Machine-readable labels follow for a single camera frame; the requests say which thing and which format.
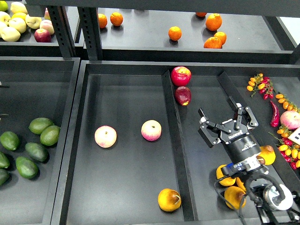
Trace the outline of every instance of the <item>black cable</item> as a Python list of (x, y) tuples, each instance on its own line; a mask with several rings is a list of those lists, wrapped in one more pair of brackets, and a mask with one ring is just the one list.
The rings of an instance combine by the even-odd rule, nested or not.
[(246, 224), (246, 221), (245, 221), (245, 219), (244, 219), (244, 217), (243, 217), (243, 215), (242, 215), (242, 213), (241, 213), (241, 206), (243, 205), (243, 203), (244, 203), (244, 200), (245, 200), (245, 198), (246, 198), (246, 195), (244, 195), (243, 197), (242, 197), (242, 200), (241, 200), (241, 204), (240, 204), (240, 209), (239, 210), (237, 210), (229, 201), (227, 201), (222, 195), (221, 195), (221, 193), (219, 193), (219, 191), (218, 191), (218, 189), (217, 189), (217, 183), (219, 183), (220, 181), (222, 181), (222, 180), (224, 180), (225, 178), (228, 178), (229, 177), (229, 175), (226, 175), (226, 176), (224, 176), (224, 177), (221, 177), (220, 179), (217, 179), (216, 181), (215, 181), (215, 183), (214, 183), (214, 188), (215, 188), (215, 191), (216, 191), (216, 193), (217, 193), (217, 195), (223, 200), (223, 201), (225, 201), (226, 203), (228, 203), (231, 207), (232, 207), (232, 209), (236, 212), (236, 214), (238, 215), (238, 217), (239, 217), (239, 219), (240, 219), (240, 221), (241, 221), (241, 223), (243, 224), (243, 225), (247, 225)]

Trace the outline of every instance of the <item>pink apple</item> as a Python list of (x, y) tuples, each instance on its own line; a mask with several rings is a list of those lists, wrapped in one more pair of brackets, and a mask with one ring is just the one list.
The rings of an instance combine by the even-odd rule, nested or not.
[(300, 127), (300, 114), (296, 111), (285, 111), (280, 116), (281, 125), (286, 126), (289, 130), (294, 130)]
[(102, 148), (109, 148), (115, 144), (117, 132), (110, 126), (101, 126), (95, 131), (95, 141)]
[(37, 29), (36, 32), (34, 32), (34, 38), (37, 42), (44, 42), (44, 43), (51, 42), (51, 35), (49, 31), (42, 28)]
[(175, 86), (186, 86), (191, 80), (192, 73), (186, 67), (175, 67), (171, 72), (171, 80)]
[(141, 133), (146, 140), (155, 141), (161, 135), (161, 126), (156, 120), (148, 120), (142, 125)]
[(49, 31), (50, 35), (54, 34), (54, 28), (50, 20), (43, 20), (40, 23), (39, 27)]

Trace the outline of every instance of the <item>tangerine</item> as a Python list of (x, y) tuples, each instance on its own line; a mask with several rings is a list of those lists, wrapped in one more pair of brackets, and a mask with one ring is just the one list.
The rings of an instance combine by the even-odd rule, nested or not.
[(172, 41), (178, 41), (181, 38), (182, 32), (179, 27), (171, 27), (168, 34)]
[(215, 33), (214, 37), (219, 38), (222, 42), (222, 45), (225, 44), (226, 39), (227, 39), (227, 35), (224, 32), (221, 32), (221, 31)]
[(123, 16), (118, 12), (112, 13), (110, 19), (114, 26), (121, 26), (121, 24), (123, 23)]
[(198, 17), (205, 17), (207, 13), (196, 13), (196, 16)]
[(222, 17), (218, 13), (210, 14), (205, 22), (205, 26), (210, 31), (216, 31), (222, 25)]
[(102, 29), (104, 27), (106, 27), (107, 25), (107, 18), (106, 15), (99, 13), (98, 14), (98, 21), (99, 21), (99, 27)]
[(204, 48), (222, 48), (222, 41), (218, 37), (210, 37), (204, 42)]

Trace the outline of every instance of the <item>black tray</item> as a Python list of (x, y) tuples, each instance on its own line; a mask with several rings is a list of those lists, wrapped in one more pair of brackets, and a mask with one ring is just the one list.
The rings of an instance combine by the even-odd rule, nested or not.
[[(15, 132), (21, 141), (12, 152), (0, 146), (11, 163), (9, 180), (0, 186), (0, 224), (50, 224), (79, 59), (0, 57), (0, 110), (9, 116), (0, 121), (0, 133)], [(46, 163), (37, 163), (39, 174), (27, 180), (15, 166), (18, 156), (29, 157), (27, 142), (39, 142), (39, 135), (28, 129), (37, 117), (47, 117), (61, 127), (57, 145), (49, 148)]]
[[(229, 82), (219, 81), (224, 71), (243, 80), (257, 71), (297, 76), (299, 66), (183, 64), (193, 73), (188, 85), (192, 102), (178, 107), (169, 79), (169, 70), (177, 63), (83, 61), (81, 65), (52, 224), (239, 223), (213, 188), (216, 168), (230, 159), (221, 145), (210, 149), (199, 135), (198, 109), (218, 123), (232, 118), (225, 91)], [(234, 85), (232, 89), (239, 93)], [(163, 127), (162, 137), (154, 143), (140, 134), (149, 119)], [(104, 124), (118, 133), (109, 150), (94, 141), (95, 130)], [(274, 144), (272, 138), (258, 141)], [(277, 163), (276, 170), (285, 165)], [(281, 177), (273, 166), (269, 168), (270, 175), (291, 191), (299, 190), (300, 180), (291, 168)], [(286, 183), (291, 179), (293, 184)], [(158, 207), (157, 195), (165, 187), (183, 196), (183, 205), (174, 213)], [(247, 224), (260, 223), (248, 198), (243, 213)], [(275, 215), (279, 221), (288, 220), (285, 212)]]

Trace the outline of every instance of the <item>chili pepper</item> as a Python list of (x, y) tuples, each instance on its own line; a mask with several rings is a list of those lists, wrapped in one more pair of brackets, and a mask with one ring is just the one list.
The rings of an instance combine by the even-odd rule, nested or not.
[(273, 109), (273, 116), (272, 116), (272, 120), (271, 120), (270, 124), (271, 124), (271, 127), (275, 128), (279, 124), (279, 119), (280, 119), (279, 109), (278, 109), (277, 105), (275, 105), (274, 102), (272, 102), (272, 100), (270, 100), (270, 103), (271, 103), (271, 106)]

